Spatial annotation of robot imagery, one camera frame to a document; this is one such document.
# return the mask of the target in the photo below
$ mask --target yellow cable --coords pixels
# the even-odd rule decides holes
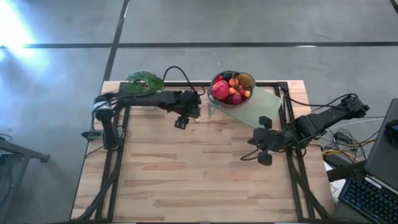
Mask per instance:
[[[374,142],[374,141],[375,141],[375,139],[368,140],[368,141],[361,142],[361,143],[350,144],[350,145],[347,145],[348,147],[345,147],[344,149],[340,149],[340,150],[329,149],[329,150],[323,151],[322,154],[333,155],[333,154],[337,154],[337,153],[341,153],[341,152],[345,152],[345,151],[350,151],[351,150],[350,147],[358,147],[358,146],[361,146],[362,144],[365,144],[365,143],[367,144],[367,143]]]
[[[346,154],[347,156],[350,156],[350,157],[353,158],[356,162],[359,162],[359,160],[358,160],[357,158],[355,158],[353,155],[351,155],[350,153],[348,153],[348,152],[342,152],[342,153]]]

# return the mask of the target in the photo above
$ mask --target laptop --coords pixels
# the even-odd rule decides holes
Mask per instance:
[[[391,101],[364,170],[341,190],[334,218],[398,224],[398,98]]]

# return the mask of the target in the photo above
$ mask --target fruit bowl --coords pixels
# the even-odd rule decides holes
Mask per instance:
[[[254,87],[256,87],[256,81],[250,74],[225,71],[213,78],[207,96],[215,105],[237,107],[250,100]]]

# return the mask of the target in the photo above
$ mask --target red fruit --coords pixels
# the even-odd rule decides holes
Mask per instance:
[[[239,105],[239,104],[241,104],[241,103],[242,103],[242,96],[241,96],[240,94],[234,94],[234,95],[232,95],[230,103],[231,103],[232,105]]]
[[[213,96],[217,100],[223,100],[229,95],[229,86],[226,81],[219,81],[211,87]]]
[[[224,77],[221,75],[221,76],[217,77],[217,78],[214,80],[214,84],[215,84],[215,83],[218,83],[219,81],[223,81],[223,80],[224,80]]]

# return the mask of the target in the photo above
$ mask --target computer monitor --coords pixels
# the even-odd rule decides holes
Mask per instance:
[[[398,147],[394,144],[394,133],[391,133],[398,128],[398,123],[394,121],[398,121],[398,98],[391,101],[364,169],[388,187],[398,190]]]

